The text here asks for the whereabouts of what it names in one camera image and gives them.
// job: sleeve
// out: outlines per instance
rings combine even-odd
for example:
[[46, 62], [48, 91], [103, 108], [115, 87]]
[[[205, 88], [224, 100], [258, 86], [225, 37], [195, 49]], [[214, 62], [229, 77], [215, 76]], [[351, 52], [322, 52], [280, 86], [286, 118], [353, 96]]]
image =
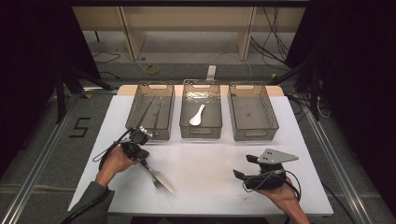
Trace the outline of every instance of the sleeve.
[[[87, 187], [87, 189], [84, 191], [84, 194], [81, 196], [78, 203], [76, 203], [73, 206], [73, 208], [70, 210], [68, 215], [69, 216], [72, 215], [78, 209], [82, 208], [86, 204], [91, 203], [93, 200], [102, 196], [105, 192], [106, 189], [104, 189], [98, 183], [92, 181], [90, 185]], [[92, 207], [88, 211], [76, 217], [74, 220], [72, 220], [71, 223], [73, 224], [107, 223], [107, 211], [108, 211], [108, 207], [111, 205], [111, 201], [113, 200], [113, 197], [114, 197], [114, 190], [111, 190], [108, 196], [102, 202], [100, 202], [96, 206]]]

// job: plastic spoon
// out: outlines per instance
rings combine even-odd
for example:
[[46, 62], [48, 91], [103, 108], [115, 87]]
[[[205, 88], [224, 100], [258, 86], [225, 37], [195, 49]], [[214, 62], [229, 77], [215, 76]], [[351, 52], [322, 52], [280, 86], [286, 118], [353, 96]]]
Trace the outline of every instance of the plastic spoon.
[[192, 119], [190, 119], [190, 125], [197, 126], [201, 123], [201, 114], [202, 111], [204, 110], [204, 107], [205, 105], [201, 105], [199, 107], [197, 114], [194, 117], [192, 117]]

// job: white table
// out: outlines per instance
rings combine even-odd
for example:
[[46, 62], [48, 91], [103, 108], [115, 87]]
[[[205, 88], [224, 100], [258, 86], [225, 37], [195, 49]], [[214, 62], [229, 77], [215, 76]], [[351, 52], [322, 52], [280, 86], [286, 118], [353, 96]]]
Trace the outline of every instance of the white table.
[[[331, 205], [287, 97], [272, 96], [270, 99], [279, 123], [273, 141], [235, 142], [226, 97], [221, 97], [221, 138], [200, 141], [181, 138], [178, 125], [181, 97], [177, 96], [171, 139], [163, 143], [148, 142], [142, 146], [150, 152], [148, 164], [165, 175], [176, 194], [166, 189], [156, 189], [149, 173], [139, 164], [118, 174], [110, 183], [109, 188], [114, 189], [116, 194], [109, 212], [169, 217], [268, 217], [283, 214], [264, 196], [257, 192], [245, 192], [242, 181], [233, 175], [233, 169], [246, 175], [258, 174], [259, 165], [247, 162], [246, 155], [260, 156], [265, 149], [272, 148], [299, 157], [299, 160], [285, 162], [283, 166], [297, 175], [301, 183], [304, 211], [309, 216], [331, 215]], [[97, 174], [99, 164], [92, 158], [126, 131], [125, 123], [133, 100], [133, 96], [113, 97], [70, 208]]]

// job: floor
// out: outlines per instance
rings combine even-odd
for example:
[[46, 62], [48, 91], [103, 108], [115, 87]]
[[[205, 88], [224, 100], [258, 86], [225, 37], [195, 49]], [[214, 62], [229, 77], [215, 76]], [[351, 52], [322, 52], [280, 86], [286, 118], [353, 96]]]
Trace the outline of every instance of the floor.
[[[260, 53], [253, 48], [249, 49], [246, 61], [239, 61], [232, 33], [149, 33], [137, 61], [131, 61], [129, 58], [122, 33], [98, 34], [100, 42], [97, 42], [94, 32], [84, 33], [92, 55], [97, 54], [94, 59], [103, 81], [115, 87], [135, 84], [140, 80], [172, 79], [180, 82], [186, 77], [205, 78], [210, 64], [217, 66], [215, 78], [223, 83], [246, 78], [271, 81], [273, 76], [281, 76], [286, 72], [280, 69], [288, 69], [278, 61], [264, 61]], [[263, 43], [266, 35], [254, 34], [254, 38]], [[292, 39], [293, 34], [282, 34], [286, 46], [290, 45]], [[280, 57], [276, 54], [278, 50], [274, 39], [268, 42], [267, 48]], [[158, 64], [160, 73], [146, 76], [142, 67], [147, 64]], [[293, 77], [281, 84], [285, 93], [294, 93], [293, 84], [296, 78]], [[82, 96], [66, 94], [69, 113], [62, 127], [55, 124], [56, 97], [51, 97], [47, 106], [43, 108], [38, 123], [32, 127], [31, 135], [26, 139], [26, 148], [19, 152], [0, 179], [0, 218], [3, 218], [29, 176], [34, 175], [31, 172], [36, 171], [35, 162], [43, 158], [42, 153], [46, 150], [49, 151], [48, 157], [44, 159], [42, 169], [36, 173], [35, 187], [21, 206], [17, 223], [60, 223], [66, 216], [67, 207], [91, 153], [111, 97], [115, 94], [96, 91], [97, 87], [86, 80], [81, 80], [81, 83], [87, 90], [93, 91], [87, 91]], [[307, 97], [303, 92], [298, 96]], [[396, 223], [359, 161], [353, 156], [336, 118], [332, 115], [326, 118], [329, 111], [323, 108], [323, 115], [317, 122], [304, 107], [300, 107], [294, 101], [290, 101], [290, 104], [318, 175], [331, 190], [326, 192], [334, 214], [330, 217], [311, 217], [311, 221], [352, 223], [342, 208], [343, 205], [356, 223]], [[81, 130], [74, 129], [78, 119], [79, 126], [89, 129], [84, 137], [70, 137], [82, 134]], [[54, 146], [49, 144], [49, 139], [54, 140]], [[355, 202], [361, 203], [361, 208], [356, 208]], [[268, 220], [270, 223], [283, 223], [285, 218], [268, 217]], [[109, 223], [130, 221], [131, 217], [128, 216], [109, 216]]]

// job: transparent plastic bin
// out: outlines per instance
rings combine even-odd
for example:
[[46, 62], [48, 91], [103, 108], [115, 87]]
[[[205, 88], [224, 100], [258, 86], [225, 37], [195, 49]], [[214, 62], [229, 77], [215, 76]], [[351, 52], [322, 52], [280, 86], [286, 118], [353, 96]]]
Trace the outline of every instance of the transparent plastic bin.
[[175, 104], [175, 86], [170, 82], [141, 82], [125, 127], [143, 126], [151, 140], [169, 140]]
[[[201, 123], [197, 126], [190, 125], [190, 119], [201, 105], [205, 105]], [[220, 138], [222, 118], [218, 80], [184, 80], [179, 124], [183, 138]]]
[[228, 101], [235, 141], [274, 139], [279, 125], [263, 82], [232, 83]]

